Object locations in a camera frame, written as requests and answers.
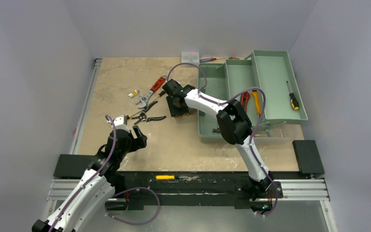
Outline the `yellow black utility knife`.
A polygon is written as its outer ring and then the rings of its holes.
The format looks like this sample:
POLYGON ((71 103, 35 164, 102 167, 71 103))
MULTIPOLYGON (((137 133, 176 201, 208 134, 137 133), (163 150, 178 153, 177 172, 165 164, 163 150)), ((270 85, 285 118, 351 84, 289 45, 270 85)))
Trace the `yellow black utility knife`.
POLYGON ((258 116, 261 116, 262 109, 261 109, 260 98, 259 98, 258 92, 256 90, 252 90, 251 92, 254 97, 256 112, 258 116))

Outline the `green plastic tool box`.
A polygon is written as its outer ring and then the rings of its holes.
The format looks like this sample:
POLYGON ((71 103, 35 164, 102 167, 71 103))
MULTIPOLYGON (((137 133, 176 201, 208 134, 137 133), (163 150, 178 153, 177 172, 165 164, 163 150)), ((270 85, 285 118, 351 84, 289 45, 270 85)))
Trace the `green plastic tool box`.
POLYGON ((198 87, 204 87, 202 93, 220 100, 233 96, 239 100, 239 92, 249 92, 246 113, 253 126, 259 124, 257 143, 293 141, 299 125, 308 120, 288 51, 253 50, 245 59, 201 63, 200 68, 198 87), (292 85, 300 104, 298 111, 291 107, 286 81, 292 85), (256 112, 252 90, 258 92, 261 116, 256 112))

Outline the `long black yellow screwdriver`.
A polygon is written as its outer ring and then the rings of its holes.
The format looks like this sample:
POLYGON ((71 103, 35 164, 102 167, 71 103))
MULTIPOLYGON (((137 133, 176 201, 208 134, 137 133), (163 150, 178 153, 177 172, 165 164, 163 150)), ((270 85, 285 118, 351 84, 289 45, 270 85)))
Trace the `long black yellow screwdriver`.
POLYGON ((298 111, 300 109, 300 104, 295 96, 295 93, 292 89, 292 85, 290 84, 289 81, 286 81, 286 84, 287 84, 287 88, 289 90, 289 96, 290 96, 290 100, 291 100, 291 107, 293 108, 293 110, 295 111, 298 111))

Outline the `red black utility knife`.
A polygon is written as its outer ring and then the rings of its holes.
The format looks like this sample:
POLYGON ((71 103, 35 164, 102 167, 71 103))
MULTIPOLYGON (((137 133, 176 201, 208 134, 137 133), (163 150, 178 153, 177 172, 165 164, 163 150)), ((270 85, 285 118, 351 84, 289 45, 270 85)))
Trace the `red black utility knife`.
POLYGON ((248 104, 249 98, 250 98, 250 94, 247 91, 242 93, 240 96, 240 103, 245 112, 247 111, 247 104, 248 104))

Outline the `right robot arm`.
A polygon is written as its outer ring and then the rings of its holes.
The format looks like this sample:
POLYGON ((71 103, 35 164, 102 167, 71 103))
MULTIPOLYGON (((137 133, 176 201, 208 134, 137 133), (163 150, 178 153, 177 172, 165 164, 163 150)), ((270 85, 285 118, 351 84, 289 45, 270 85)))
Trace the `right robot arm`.
POLYGON ((169 80, 162 88, 167 94, 166 100, 173 117, 192 108, 217 119, 221 136, 227 143, 234 145, 241 155, 256 196, 263 197, 270 192, 271 187, 276 187, 255 145, 252 122, 238 100, 220 100, 191 85, 183 87, 175 80, 169 80))

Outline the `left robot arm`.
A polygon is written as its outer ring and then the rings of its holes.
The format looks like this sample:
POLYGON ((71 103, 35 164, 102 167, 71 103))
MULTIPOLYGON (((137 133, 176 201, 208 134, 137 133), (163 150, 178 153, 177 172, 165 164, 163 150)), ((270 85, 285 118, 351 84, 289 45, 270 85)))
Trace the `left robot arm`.
POLYGON ((131 130, 112 131, 85 169, 79 183, 57 210, 45 221, 37 220, 33 232, 78 232, 105 205, 123 195, 125 185, 117 173, 127 153, 146 147, 147 137, 137 125, 131 130))

